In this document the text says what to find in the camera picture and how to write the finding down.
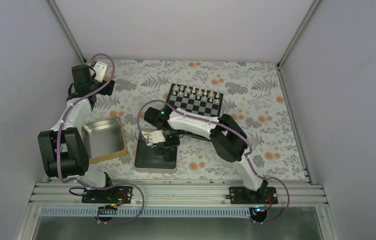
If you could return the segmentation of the silver tin with black pieces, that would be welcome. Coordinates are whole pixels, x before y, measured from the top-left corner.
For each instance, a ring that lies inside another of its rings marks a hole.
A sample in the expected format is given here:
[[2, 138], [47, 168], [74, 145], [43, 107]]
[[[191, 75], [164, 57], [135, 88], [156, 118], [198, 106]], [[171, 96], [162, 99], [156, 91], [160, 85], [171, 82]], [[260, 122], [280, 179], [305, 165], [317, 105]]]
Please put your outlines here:
[[178, 146], [165, 147], [165, 142], [148, 146], [139, 134], [134, 168], [140, 173], [174, 174], [177, 170]]

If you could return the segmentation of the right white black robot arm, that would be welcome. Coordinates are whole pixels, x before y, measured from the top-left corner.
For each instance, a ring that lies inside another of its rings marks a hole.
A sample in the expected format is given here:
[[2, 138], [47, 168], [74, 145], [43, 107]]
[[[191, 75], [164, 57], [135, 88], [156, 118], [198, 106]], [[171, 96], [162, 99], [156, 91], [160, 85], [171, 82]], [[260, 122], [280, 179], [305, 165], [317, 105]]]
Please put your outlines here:
[[268, 182], [259, 177], [248, 156], [252, 146], [245, 132], [229, 115], [205, 117], [178, 110], [166, 105], [162, 110], [149, 107], [144, 121], [156, 127], [156, 131], [147, 134], [144, 141], [148, 146], [168, 149], [180, 145], [179, 133], [194, 134], [210, 141], [217, 155], [232, 163], [241, 175], [244, 184], [242, 201], [258, 204], [267, 200]]

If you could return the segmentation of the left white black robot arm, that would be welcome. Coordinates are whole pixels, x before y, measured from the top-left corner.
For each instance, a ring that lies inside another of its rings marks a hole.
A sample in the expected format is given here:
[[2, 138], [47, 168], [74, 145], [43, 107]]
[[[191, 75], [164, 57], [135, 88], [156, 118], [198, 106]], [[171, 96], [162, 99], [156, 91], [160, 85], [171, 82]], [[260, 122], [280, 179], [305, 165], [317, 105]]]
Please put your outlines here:
[[46, 175], [95, 189], [95, 196], [104, 203], [114, 198], [115, 189], [107, 173], [90, 166], [81, 130], [97, 95], [110, 96], [113, 92], [114, 80], [104, 79], [107, 68], [101, 61], [72, 67], [73, 83], [68, 88], [65, 112], [50, 130], [38, 135]]

